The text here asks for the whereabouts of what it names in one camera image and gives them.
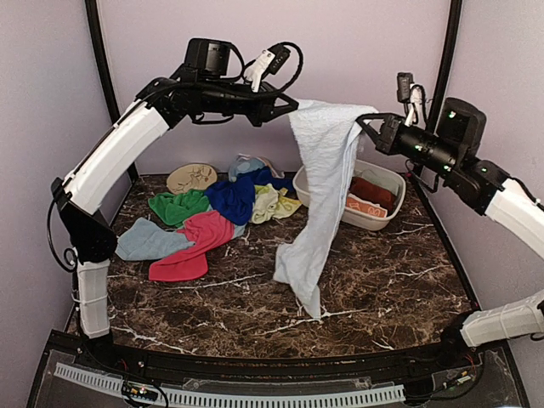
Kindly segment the large pale blue towel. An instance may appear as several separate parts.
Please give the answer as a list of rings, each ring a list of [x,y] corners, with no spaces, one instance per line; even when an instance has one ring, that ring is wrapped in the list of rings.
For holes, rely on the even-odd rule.
[[[318,282],[336,236],[354,171],[359,135],[356,119],[369,105],[301,99],[289,115],[309,185],[308,220],[294,242],[278,246],[273,279],[290,286],[310,318],[321,318]]]

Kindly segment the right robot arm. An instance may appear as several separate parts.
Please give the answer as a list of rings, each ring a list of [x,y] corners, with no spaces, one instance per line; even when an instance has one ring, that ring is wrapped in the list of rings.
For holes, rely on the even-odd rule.
[[[479,305],[440,334],[433,360],[450,369],[467,349],[543,337],[543,204],[519,178],[478,157],[485,120],[479,110],[447,108],[434,131],[394,113],[356,120],[376,150],[402,156],[437,177],[427,189],[461,255]]]

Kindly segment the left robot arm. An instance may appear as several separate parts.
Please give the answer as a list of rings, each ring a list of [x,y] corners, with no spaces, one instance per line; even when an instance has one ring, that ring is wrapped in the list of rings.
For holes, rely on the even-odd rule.
[[[137,94],[73,170],[53,181],[49,209],[58,212],[70,239],[56,259],[75,276],[79,327],[86,338],[93,339],[86,355],[99,369],[111,371],[120,363],[119,350],[102,338],[111,332],[107,275],[117,237],[100,207],[116,181],[150,145],[186,117],[205,125],[207,113],[221,115],[221,122],[241,115],[260,127],[297,108],[298,102],[284,89],[267,82],[253,91],[247,84],[158,77]]]

